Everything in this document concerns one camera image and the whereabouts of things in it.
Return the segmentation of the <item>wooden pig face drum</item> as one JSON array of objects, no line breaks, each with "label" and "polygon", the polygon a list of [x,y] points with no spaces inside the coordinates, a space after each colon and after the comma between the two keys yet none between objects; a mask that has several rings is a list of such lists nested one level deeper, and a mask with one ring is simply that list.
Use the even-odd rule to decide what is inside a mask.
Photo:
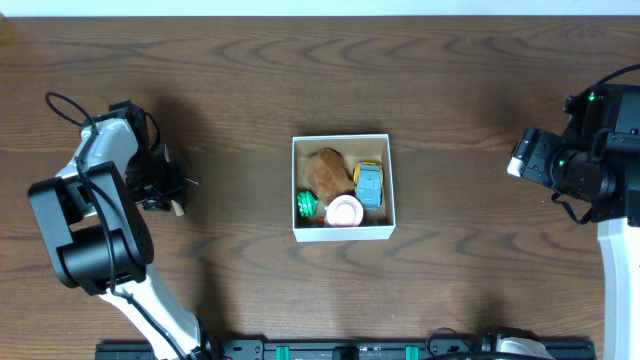
[{"label": "wooden pig face drum", "polygon": [[182,192],[181,192],[181,197],[180,197],[180,198],[173,199],[173,200],[171,201],[171,206],[172,206],[172,208],[173,208],[173,210],[174,210],[174,213],[175,213],[175,215],[176,215],[176,216],[178,216],[178,217],[181,217],[181,216],[183,216],[183,215],[185,214],[184,207],[185,207],[185,206],[186,206],[186,204],[187,204],[187,200],[186,200],[186,190],[187,190],[187,187],[188,187],[189,185],[198,186],[198,185],[199,185],[199,183],[198,183],[197,181],[193,180],[193,179],[190,179],[190,178],[185,177],[185,178],[184,178],[184,186],[183,186],[183,188],[182,188]]}]

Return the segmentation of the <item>green round spinning top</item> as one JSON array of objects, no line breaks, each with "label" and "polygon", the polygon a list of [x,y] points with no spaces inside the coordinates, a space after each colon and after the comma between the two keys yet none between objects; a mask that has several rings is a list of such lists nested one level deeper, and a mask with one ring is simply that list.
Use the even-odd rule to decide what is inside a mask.
[{"label": "green round spinning top", "polygon": [[310,218],[316,214],[318,199],[309,191],[300,191],[296,194],[298,213],[302,218]]}]

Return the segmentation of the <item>brown plush bear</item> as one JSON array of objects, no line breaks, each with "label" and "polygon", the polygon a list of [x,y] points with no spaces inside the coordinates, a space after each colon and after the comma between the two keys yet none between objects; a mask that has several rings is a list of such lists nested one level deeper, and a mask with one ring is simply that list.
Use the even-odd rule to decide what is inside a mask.
[{"label": "brown plush bear", "polygon": [[305,162],[303,174],[312,192],[325,205],[355,190],[342,156],[333,149],[325,148],[311,156]]}]

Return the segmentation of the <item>pink duck toy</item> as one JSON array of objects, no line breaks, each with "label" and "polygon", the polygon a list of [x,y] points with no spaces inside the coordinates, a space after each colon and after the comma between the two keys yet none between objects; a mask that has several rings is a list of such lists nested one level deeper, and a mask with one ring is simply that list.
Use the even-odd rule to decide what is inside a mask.
[{"label": "pink duck toy", "polygon": [[352,195],[340,195],[324,207],[324,213],[318,217],[320,227],[357,227],[364,219],[364,208]]}]

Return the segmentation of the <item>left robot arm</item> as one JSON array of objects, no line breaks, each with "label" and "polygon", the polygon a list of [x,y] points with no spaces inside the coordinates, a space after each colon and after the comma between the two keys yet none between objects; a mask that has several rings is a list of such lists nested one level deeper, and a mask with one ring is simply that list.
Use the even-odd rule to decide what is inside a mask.
[{"label": "left robot arm", "polygon": [[129,102],[80,123],[81,142],[28,199],[57,278],[119,309],[156,359],[212,359],[197,317],[168,289],[152,262],[142,211],[183,215],[187,181],[167,146],[149,136],[153,117]]}]

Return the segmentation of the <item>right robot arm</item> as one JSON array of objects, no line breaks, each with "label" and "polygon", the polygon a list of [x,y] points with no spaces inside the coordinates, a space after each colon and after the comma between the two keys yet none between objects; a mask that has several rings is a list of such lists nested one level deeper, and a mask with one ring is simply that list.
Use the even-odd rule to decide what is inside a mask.
[{"label": "right robot arm", "polygon": [[564,106],[570,119],[556,135],[528,128],[508,174],[552,190],[552,201],[589,209],[575,223],[597,226],[605,274],[604,356],[639,356],[639,89],[597,82]]}]

